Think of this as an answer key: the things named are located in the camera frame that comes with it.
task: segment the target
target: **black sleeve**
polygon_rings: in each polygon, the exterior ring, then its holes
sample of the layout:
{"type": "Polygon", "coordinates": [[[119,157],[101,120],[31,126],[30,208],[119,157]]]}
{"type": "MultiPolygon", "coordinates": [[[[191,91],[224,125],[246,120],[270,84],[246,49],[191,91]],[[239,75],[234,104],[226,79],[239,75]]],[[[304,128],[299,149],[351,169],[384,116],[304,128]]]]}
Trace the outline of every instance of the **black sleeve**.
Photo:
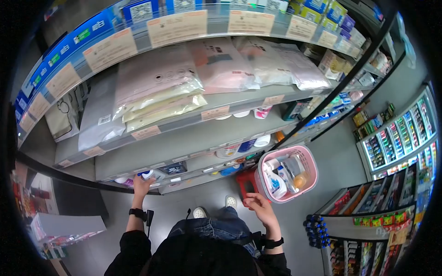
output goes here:
{"type": "Polygon", "coordinates": [[[126,232],[120,240],[120,253],[115,257],[104,275],[138,276],[150,257],[152,257],[150,240],[146,234],[140,230],[126,232]]]}
{"type": "Polygon", "coordinates": [[[290,275],[290,269],[287,268],[287,260],[284,253],[259,256],[257,261],[259,267],[265,275],[290,275]]]}

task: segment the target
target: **blue jeans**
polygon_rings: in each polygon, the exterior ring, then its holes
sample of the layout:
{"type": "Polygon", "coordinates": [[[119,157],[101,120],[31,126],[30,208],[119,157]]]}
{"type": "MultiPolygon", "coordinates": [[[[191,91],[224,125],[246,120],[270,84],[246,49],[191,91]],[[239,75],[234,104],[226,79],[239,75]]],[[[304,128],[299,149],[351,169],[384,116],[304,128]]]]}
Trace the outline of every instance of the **blue jeans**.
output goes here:
{"type": "MultiPolygon", "coordinates": [[[[169,233],[169,237],[184,234],[186,220],[182,219],[169,233]]],[[[234,241],[250,236],[250,230],[246,223],[238,217],[238,213],[232,207],[221,209],[221,215],[216,219],[188,219],[188,229],[200,237],[217,238],[225,241],[234,241]]],[[[243,246],[253,256],[257,257],[259,251],[251,242],[243,246]]]]}

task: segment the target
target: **shoe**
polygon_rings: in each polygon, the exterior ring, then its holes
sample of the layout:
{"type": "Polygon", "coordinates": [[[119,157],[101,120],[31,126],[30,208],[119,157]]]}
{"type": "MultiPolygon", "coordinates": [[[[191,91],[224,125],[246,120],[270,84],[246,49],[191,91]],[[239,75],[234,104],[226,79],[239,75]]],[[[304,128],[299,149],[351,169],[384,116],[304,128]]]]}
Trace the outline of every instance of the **shoe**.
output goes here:
{"type": "Polygon", "coordinates": [[[204,209],[201,207],[197,207],[194,210],[194,219],[202,219],[202,218],[206,218],[206,212],[204,212],[204,209]]]}
{"type": "Polygon", "coordinates": [[[234,196],[226,196],[225,197],[225,206],[232,207],[236,210],[236,198],[234,196]]]}

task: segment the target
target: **refrigerator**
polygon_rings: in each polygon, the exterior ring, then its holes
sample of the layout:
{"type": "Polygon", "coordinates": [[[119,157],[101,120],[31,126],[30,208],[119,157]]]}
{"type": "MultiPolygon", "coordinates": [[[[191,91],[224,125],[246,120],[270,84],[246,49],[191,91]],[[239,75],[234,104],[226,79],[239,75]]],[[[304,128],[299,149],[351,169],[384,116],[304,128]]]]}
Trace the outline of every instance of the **refrigerator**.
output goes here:
{"type": "Polygon", "coordinates": [[[436,170],[437,124],[428,86],[400,114],[357,142],[368,180],[377,180],[414,163],[436,170]]]}

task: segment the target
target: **red stool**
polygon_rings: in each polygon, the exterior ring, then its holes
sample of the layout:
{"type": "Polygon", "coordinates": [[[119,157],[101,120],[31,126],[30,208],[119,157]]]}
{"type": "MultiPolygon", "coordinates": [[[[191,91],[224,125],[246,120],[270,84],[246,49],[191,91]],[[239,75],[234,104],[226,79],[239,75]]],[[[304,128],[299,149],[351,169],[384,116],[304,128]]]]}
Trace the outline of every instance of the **red stool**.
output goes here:
{"type": "Polygon", "coordinates": [[[254,193],[259,193],[258,188],[256,187],[255,170],[256,169],[245,170],[236,176],[236,181],[238,182],[238,184],[240,185],[240,188],[241,188],[241,196],[243,197],[242,199],[247,198],[247,196],[246,196],[247,191],[246,191],[245,184],[248,182],[251,182],[251,184],[253,185],[254,193]]]}

